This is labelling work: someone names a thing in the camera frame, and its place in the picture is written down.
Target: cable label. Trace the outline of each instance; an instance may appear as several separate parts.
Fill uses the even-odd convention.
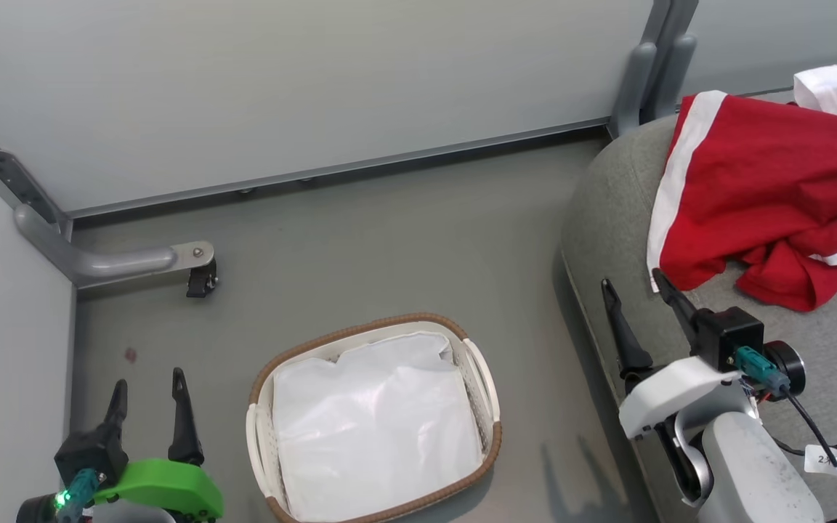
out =
[[[832,449],[837,460],[837,449]],[[829,474],[830,476],[837,476],[837,470],[831,460],[828,459],[825,451],[820,445],[806,445],[805,461],[803,463],[803,470],[810,474]]]

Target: white laundry basket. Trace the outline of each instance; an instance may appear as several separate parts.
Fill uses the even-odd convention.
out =
[[[272,401],[273,374],[281,365],[318,357],[335,361],[345,351],[365,344],[419,331],[444,334],[451,342],[454,364],[464,378],[471,410],[474,413],[482,443],[482,464],[474,473],[456,481],[444,489],[436,490],[409,503],[391,506],[381,512],[349,519],[343,523],[379,523],[438,503],[479,481],[493,467],[502,441],[502,425],[499,423],[499,401],[493,377],[486,367],[479,349],[469,340],[467,333],[446,317],[431,314],[402,315],[374,321],[358,327],[345,328],[321,338],[306,342],[278,355],[260,371],[254,381],[247,407],[247,453],[260,491],[267,499],[270,510],[281,523],[301,523],[290,514],[286,503],[286,491],[280,471],[276,449],[276,433],[273,430]]]

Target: gray fabric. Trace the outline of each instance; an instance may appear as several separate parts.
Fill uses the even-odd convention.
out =
[[[687,342],[671,309],[651,292],[644,261],[651,208],[674,121],[668,118],[649,123],[602,151],[587,178],[578,185],[562,232],[562,254],[571,283],[619,402],[624,390],[618,380],[615,345],[602,305],[602,278],[614,282],[625,316],[655,363],[688,355]],[[837,443],[837,295],[810,314],[760,304],[735,289],[734,281],[742,270],[740,265],[730,265],[723,275],[687,295],[697,306],[713,310],[738,305],[764,321],[767,340],[783,340],[793,346],[808,371],[801,401],[827,440]],[[808,427],[786,403],[769,404],[761,414],[770,433],[791,446],[801,449],[814,443]],[[694,512],[680,502],[658,441],[647,438],[635,449],[661,519],[668,523],[693,521]],[[790,457],[790,461],[801,470],[801,458]],[[827,519],[837,517],[837,479],[807,474],[806,480]]]

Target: white wall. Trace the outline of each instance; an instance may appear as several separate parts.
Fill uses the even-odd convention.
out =
[[[73,288],[19,235],[0,198],[0,522],[59,489]]]
[[[684,94],[742,94],[793,85],[800,70],[837,63],[837,1],[700,0],[700,43]]]
[[[0,145],[66,211],[608,116],[651,0],[0,0]]]

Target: gray floor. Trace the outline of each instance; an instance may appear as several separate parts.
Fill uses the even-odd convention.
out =
[[[82,295],[73,426],[129,382],[124,446],[166,456],[170,373],[183,367],[226,521],[272,522],[246,456],[246,400],[276,354],[379,317],[430,311],[471,334],[494,374],[504,442],[494,474],[411,522],[654,521],[584,338],[557,244],[562,209],[605,144],[586,140],[77,231],[94,251],[206,239],[220,287],[185,281]],[[136,354],[134,361],[126,352]]]

